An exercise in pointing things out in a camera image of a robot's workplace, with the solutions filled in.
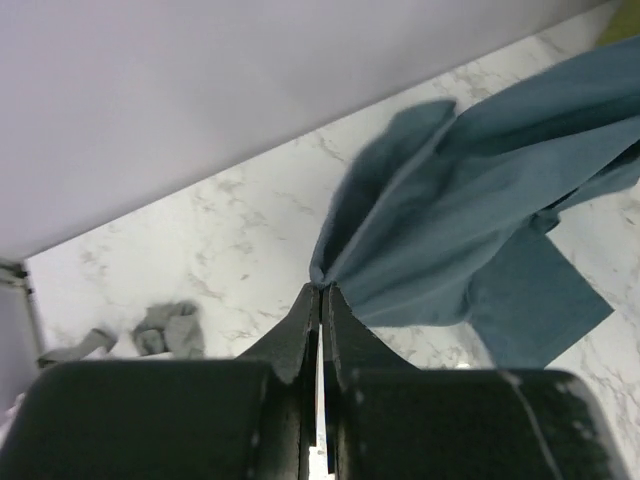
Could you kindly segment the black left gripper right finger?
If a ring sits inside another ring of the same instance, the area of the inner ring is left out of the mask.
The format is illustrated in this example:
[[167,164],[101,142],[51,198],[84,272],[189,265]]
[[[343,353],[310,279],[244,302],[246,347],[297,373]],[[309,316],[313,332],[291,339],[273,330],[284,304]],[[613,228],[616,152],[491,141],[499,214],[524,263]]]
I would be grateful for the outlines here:
[[338,479],[624,479],[600,405],[558,370],[423,370],[321,293],[326,441]]

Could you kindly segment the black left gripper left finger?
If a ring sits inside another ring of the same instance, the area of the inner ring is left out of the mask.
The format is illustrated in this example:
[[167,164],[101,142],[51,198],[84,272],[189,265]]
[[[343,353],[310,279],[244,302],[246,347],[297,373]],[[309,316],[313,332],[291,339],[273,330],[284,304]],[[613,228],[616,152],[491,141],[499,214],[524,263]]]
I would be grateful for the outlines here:
[[12,425],[16,479],[305,479],[320,293],[234,359],[46,370]]

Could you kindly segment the blue-grey t-shirt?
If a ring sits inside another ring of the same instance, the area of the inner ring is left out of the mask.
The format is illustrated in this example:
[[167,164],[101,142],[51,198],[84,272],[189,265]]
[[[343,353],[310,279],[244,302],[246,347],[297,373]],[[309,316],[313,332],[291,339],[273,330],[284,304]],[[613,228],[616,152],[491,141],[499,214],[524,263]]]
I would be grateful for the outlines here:
[[639,41],[573,57],[464,112],[398,113],[333,196],[309,267],[370,327],[469,322],[500,367],[541,368],[611,313],[549,240],[639,177]]

